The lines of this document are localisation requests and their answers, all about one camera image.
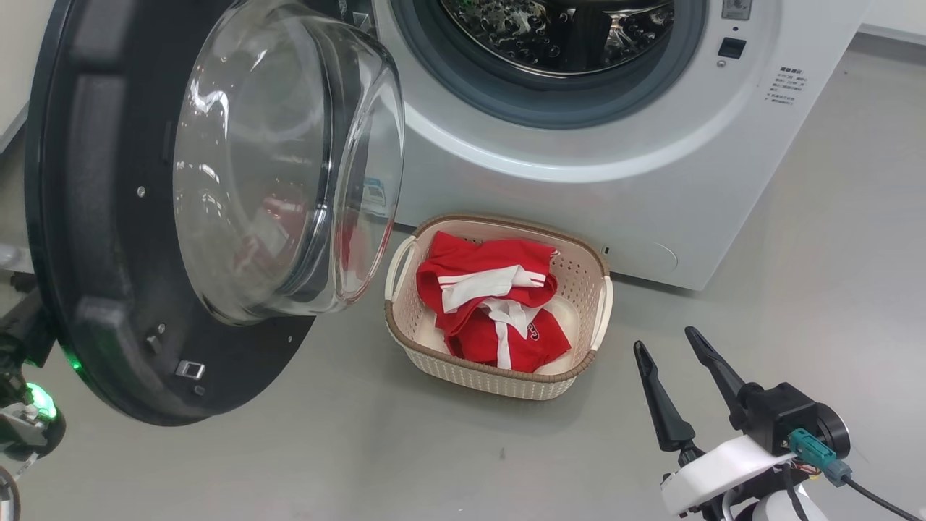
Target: white fabric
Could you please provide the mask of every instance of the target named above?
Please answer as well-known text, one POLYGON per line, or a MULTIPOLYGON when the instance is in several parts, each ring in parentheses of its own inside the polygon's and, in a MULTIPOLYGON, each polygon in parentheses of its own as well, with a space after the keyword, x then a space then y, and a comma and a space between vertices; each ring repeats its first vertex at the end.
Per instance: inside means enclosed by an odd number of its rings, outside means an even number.
POLYGON ((445 313, 452 313, 470 300, 479 297, 503 297, 513 286, 543 287, 545 278, 528 272, 520 264, 466 275, 437 277, 443 290, 441 302, 445 313))
POLYGON ((527 308, 514 300, 486 299, 480 307, 495 321, 498 336, 498 368, 511 369, 511 348, 508 345, 508 326, 511 325, 521 338, 527 338, 527 326, 541 308, 527 308))

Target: white washing machine panel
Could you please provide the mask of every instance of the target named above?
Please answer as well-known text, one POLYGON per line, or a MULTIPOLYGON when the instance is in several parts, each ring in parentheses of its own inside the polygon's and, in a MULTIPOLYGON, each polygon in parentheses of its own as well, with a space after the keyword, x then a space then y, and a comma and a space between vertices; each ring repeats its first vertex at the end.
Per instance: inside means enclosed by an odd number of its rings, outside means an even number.
POLYGON ((630 117, 533 129, 467 105, 417 61, 389 0, 380 37, 399 68, 407 148, 398 221, 449 211, 545 222, 597 244, 615 272, 700 290, 717 269, 864 17, 870 0, 710 0, 682 77, 630 117), (719 56, 746 40, 740 59, 719 56))

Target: red fabric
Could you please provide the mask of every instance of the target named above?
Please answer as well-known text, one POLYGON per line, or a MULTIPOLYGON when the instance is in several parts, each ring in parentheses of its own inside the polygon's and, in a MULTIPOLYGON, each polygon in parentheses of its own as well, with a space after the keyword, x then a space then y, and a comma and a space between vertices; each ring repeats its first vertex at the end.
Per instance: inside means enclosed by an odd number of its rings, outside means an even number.
POLYGON ((437 232, 431 242, 428 259, 418 268, 418 293, 421 300, 437 313, 435 325, 447 337, 455 336, 479 303, 486 298, 472 299, 453 313, 444 313, 441 286, 437 277, 461 275, 506 268, 520 264, 525 270, 547 275, 544 287, 513 287, 502 297, 529 308, 539 308, 557 293, 557 279, 550 275, 550 258, 555 248, 519 239, 490 241, 481 245, 437 232))
MULTIPOLYGON (((547 310, 537 313, 528 327, 527 338, 521 338, 510 325, 507 328, 512 371, 533 373, 569 350, 569 341, 557 319, 547 310)), ((459 358, 489 365, 498 362, 495 321, 481 311, 473 313, 459 334, 447 339, 447 345, 459 358)))

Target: basket bottom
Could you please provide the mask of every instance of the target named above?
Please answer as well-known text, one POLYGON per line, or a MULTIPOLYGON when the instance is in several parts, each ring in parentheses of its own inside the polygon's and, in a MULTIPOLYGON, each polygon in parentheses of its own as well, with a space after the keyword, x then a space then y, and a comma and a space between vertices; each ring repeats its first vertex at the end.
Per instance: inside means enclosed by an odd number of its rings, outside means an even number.
MULTIPOLYGON (((560 375, 566 373, 581 361, 576 360, 575 349, 576 340, 579 337, 579 312, 576 311, 575 306, 573 306, 571 302, 559 295, 554 296, 552 300, 547 302, 544 309, 550 311, 553 317, 557 319, 559 328, 563 330, 563 334, 566 335, 566 340, 569 341, 570 348, 556 360, 534 371, 534 374, 560 375)), ((421 317, 418 332, 414 340, 426 348, 444 354, 451 354, 450 349, 448 349, 447 345, 444 343, 444 330, 434 326, 436 320, 437 315, 434 314, 434 311, 426 309, 421 317)))

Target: floor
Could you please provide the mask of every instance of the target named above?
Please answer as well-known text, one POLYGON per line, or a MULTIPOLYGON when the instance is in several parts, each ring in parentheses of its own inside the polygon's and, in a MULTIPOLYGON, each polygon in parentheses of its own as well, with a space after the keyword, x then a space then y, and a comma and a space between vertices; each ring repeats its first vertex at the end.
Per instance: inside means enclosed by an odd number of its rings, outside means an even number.
MULTIPOLYGON (((650 348, 702 448, 736 434, 684 339, 689 324, 746 380, 786 380, 830 404, 851 429, 857 481, 917 512, 924 84, 926 49, 857 38, 707 290, 616 282, 593 369, 550 402, 420 373, 386 332, 382 275, 355 308, 317 321, 270 389, 195 426, 113 412, 56 353, 29 376, 69 432, 20 481, 23 520, 668 521, 658 483, 675 455, 657 448, 633 341, 650 348)), ((18 153, 0 167, 16 175, 18 153)), ((17 182, 2 180, 0 192, 17 182)), ((21 239, 5 203, 0 241, 21 239)), ((0 293, 0 306, 12 301, 0 293)), ((807 489, 830 519, 889 518, 848 488, 807 489)))

